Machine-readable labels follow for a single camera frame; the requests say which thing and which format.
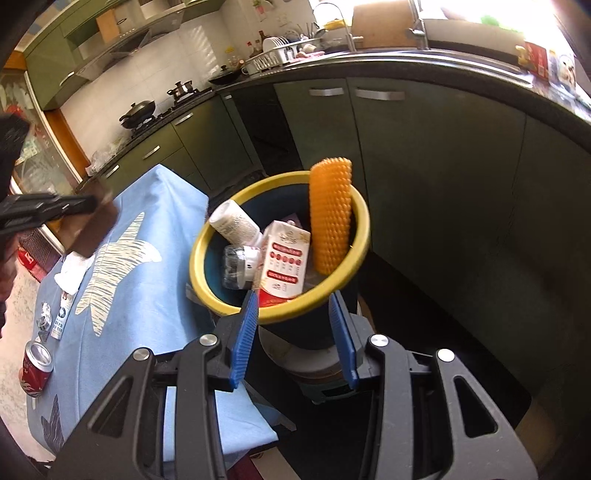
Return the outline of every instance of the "orange scrub brush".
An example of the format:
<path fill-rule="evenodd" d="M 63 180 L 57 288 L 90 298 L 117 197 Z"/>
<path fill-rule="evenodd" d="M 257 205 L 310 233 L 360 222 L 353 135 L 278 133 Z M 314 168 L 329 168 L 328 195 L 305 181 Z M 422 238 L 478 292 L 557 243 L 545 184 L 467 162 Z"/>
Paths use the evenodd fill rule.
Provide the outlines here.
<path fill-rule="evenodd" d="M 351 161 L 325 158 L 310 169 L 314 268 L 330 275 L 349 251 Z"/>

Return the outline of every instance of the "stove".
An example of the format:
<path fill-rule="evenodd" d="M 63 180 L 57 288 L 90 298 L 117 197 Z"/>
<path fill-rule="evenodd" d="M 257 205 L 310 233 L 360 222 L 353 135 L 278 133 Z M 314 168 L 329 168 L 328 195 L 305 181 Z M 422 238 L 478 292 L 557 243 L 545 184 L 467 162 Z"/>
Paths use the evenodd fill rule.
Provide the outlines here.
<path fill-rule="evenodd" d="M 175 108 L 178 108 L 178 107 L 180 107 L 181 105 L 183 105 L 183 104 L 185 104 L 185 103 L 187 103 L 187 102 L 189 102 L 189 101 L 193 100 L 195 97 L 201 96 L 201 95 L 203 95 L 204 93 L 207 93 L 207 92 L 209 92 L 211 89 L 212 89 L 212 88 L 211 88 L 211 87 L 209 87 L 209 88 L 206 88 L 205 90 L 201 90 L 201 91 L 199 91 L 199 90 L 194 90 L 194 91 L 192 91 L 191 93 L 185 93 L 185 95 L 183 95 L 181 98 L 177 98 L 177 99 L 174 101 L 174 107 L 173 107 L 173 110 L 174 110 Z"/>
<path fill-rule="evenodd" d="M 138 136 L 140 136 L 148 128 L 150 128 L 152 125 L 154 125 L 159 119 L 160 119 L 160 115 L 158 116 L 158 118 L 156 118 L 154 115 L 152 115 L 150 118 L 141 122 L 137 127 L 135 127 L 131 131 L 131 137 L 129 140 L 133 140 L 134 138 L 137 138 Z"/>
<path fill-rule="evenodd" d="M 141 124 L 139 124 L 137 127 L 135 127 L 131 131 L 131 138 L 129 140 L 130 141 L 131 140 L 134 140 L 135 138 L 137 138 L 138 136 L 140 136 L 141 134 L 143 134 L 148 128 L 151 128 L 153 125 L 159 123 L 160 120 L 162 120 L 165 117 L 169 116 L 177 108 L 180 108 L 183 105 L 185 105 L 187 102 L 190 102 L 191 100 L 194 100 L 195 98 L 200 97 L 204 93 L 210 92 L 211 89 L 212 88 L 210 87 L 210 88 L 207 88 L 205 90 L 201 90 L 200 92 L 198 90 L 194 90 L 191 93 L 186 93 L 181 98 L 175 100 L 174 105 L 171 108 L 169 108 L 165 112 L 162 112 L 158 116 L 152 115 L 150 118 L 144 120 Z"/>

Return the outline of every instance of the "red can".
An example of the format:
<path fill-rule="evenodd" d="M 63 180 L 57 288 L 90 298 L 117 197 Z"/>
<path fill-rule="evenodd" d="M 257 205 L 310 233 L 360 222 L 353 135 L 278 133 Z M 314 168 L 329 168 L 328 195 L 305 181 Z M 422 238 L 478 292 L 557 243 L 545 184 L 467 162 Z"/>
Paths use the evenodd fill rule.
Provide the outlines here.
<path fill-rule="evenodd" d="M 49 350 L 39 342 L 27 342 L 22 360 L 21 387 L 31 397 L 38 397 L 53 371 Z"/>

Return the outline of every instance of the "frying pan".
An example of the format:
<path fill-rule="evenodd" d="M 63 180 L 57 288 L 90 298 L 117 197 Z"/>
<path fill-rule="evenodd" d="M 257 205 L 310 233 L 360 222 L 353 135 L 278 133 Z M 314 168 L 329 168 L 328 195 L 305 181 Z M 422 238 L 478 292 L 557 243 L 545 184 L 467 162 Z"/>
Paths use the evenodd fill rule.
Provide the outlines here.
<path fill-rule="evenodd" d="M 135 128 L 144 120 L 152 116 L 156 110 L 156 103 L 153 100 L 144 100 L 140 103 L 132 103 L 131 108 L 125 115 L 119 118 L 123 128 Z"/>

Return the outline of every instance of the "white bottle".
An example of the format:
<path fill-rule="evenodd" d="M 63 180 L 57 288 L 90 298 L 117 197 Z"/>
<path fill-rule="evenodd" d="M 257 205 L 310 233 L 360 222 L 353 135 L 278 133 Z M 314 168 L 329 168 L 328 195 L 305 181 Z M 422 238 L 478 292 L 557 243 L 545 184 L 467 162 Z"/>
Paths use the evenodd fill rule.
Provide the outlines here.
<path fill-rule="evenodd" d="M 261 243 L 262 233 L 258 225 L 232 199 L 213 211 L 209 223 L 231 245 L 258 247 Z"/>

